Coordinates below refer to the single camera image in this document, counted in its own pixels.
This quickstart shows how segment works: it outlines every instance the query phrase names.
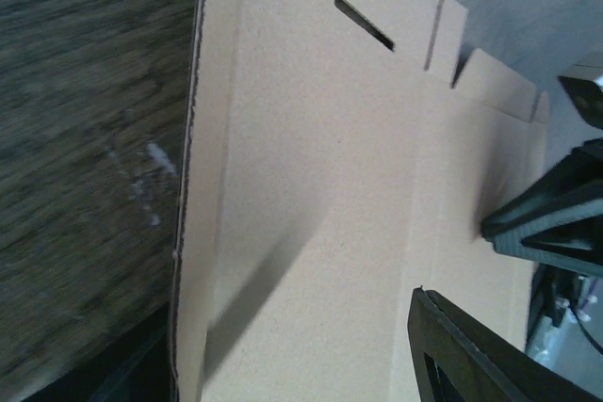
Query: wire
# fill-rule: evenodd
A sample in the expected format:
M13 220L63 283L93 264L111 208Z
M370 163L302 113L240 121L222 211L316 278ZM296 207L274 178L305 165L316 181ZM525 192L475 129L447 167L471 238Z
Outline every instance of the wire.
M582 330L582 333L588 340L588 342L591 343L591 345L596 349L597 352L599 352L601 355L603 355L603 346L601 346L601 344L598 343L593 336L591 336L591 333L589 333L588 330L584 328L584 324L582 323L582 321L580 320L580 318L578 316L578 310L576 308L577 305L578 305L578 301L572 300L569 303L569 309L572 311L572 314L576 318L578 325L579 325L580 329Z

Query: cardboard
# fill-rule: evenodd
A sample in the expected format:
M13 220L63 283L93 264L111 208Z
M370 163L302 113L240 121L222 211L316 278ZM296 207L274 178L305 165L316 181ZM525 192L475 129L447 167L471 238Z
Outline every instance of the cardboard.
M355 20L334 0L200 0L171 332L182 401L417 400L421 284L522 346L531 265L477 225L538 171L535 87L483 52L450 86L466 16L452 0L437 15L432 0L346 2Z

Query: small hole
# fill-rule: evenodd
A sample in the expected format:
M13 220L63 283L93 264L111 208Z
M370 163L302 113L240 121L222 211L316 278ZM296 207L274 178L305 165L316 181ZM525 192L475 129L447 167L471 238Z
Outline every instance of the small hole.
M379 30L371 21L362 15L356 8L350 5L346 0L335 0L335 7L343 14L352 19L355 23L365 29L370 36L380 42L390 51L394 52L396 44Z

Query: gray floor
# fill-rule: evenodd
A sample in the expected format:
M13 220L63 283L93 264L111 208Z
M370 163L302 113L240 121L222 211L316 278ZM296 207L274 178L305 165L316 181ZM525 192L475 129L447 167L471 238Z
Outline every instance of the gray floor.
M603 137L588 126L556 76L603 47L603 0L458 0L469 9L464 52L480 47L549 93L551 123L546 165L552 166L585 139ZM594 305L587 324L603 342L603 308ZM568 326L553 368L603 397L603 358L575 325Z

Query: wood grain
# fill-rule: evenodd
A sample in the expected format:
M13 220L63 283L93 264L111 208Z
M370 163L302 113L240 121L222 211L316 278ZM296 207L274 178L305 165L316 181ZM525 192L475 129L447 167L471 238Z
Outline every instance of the wood grain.
M2 400L168 299L194 2L0 0Z

